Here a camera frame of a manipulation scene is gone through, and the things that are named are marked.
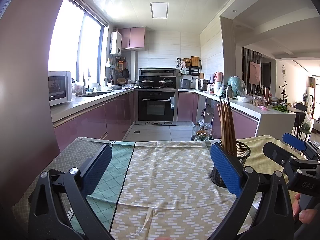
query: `kitchen sink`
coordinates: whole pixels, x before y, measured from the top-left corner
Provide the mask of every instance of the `kitchen sink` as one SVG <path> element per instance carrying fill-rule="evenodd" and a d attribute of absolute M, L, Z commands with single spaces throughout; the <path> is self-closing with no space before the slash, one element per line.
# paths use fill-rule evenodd
<path fill-rule="evenodd" d="M 85 95 L 81 95 L 79 97 L 97 97 L 97 96 L 101 96 L 107 93 L 112 93 L 113 91 L 104 91 L 104 92 L 93 92 L 90 94 L 85 94 Z"/>

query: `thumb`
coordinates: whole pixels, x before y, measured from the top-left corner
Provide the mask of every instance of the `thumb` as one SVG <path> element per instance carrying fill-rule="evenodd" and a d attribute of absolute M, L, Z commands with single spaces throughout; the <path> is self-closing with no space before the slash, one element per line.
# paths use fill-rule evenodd
<path fill-rule="evenodd" d="M 299 213 L 299 220 L 304 224 L 310 224 L 318 210 L 306 209 Z"/>

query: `blue gripper pad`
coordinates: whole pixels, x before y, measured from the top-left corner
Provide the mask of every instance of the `blue gripper pad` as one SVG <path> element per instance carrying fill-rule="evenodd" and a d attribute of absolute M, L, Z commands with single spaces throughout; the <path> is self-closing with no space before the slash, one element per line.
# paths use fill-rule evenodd
<path fill-rule="evenodd" d="M 106 171 L 111 158 L 111 147 L 108 144 L 104 144 L 81 172 L 80 177 L 82 180 L 80 191 L 84 198 L 94 192 L 103 173 Z"/>
<path fill-rule="evenodd" d="M 299 138 L 293 136 L 290 133 L 285 133 L 282 136 L 283 142 L 291 145 L 293 148 L 297 149 L 298 151 L 302 152 L 306 150 L 306 144 L 304 141 L 300 140 Z"/>
<path fill-rule="evenodd" d="M 210 155 L 229 192 L 239 197 L 242 192 L 242 165 L 239 163 L 236 157 L 225 154 L 219 143 L 212 144 Z M 234 158 L 234 160 L 237 161 L 241 167 L 239 167 L 232 158 Z"/>

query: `screw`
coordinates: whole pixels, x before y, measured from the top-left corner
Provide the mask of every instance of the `screw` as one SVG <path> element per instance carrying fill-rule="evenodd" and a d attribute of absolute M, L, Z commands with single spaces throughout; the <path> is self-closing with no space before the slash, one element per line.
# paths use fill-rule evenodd
<path fill-rule="evenodd" d="M 244 168 L 244 170 L 245 170 L 245 172 L 247 172 L 247 173 L 253 173 L 253 168 L 250 167 L 250 166 L 246 166 L 246 167 Z"/>
<path fill-rule="evenodd" d="M 48 173 L 47 173 L 46 171 L 44 171 L 44 172 L 42 172 L 42 173 L 40 174 L 40 177 L 41 177 L 41 178 L 45 178 L 46 176 L 48 176 Z"/>
<path fill-rule="evenodd" d="M 76 174 L 78 172 L 78 168 L 71 168 L 70 170 L 69 170 L 69 173 L 70 174 Z"/>
<path fill-rule="evenodd" d="M 282 172 L 281 171 L 276 171 L 276 176 L 277 177 L 282 177 Z"/>

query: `oven handle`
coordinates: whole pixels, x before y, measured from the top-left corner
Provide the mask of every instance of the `oven handle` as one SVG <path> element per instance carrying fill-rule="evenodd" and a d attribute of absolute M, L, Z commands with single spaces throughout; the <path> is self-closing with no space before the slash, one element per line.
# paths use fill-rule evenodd
<path fill-rule="evenodd" d="M 171 101 L 170 99 L 142 99 L 142 101 Z"/>

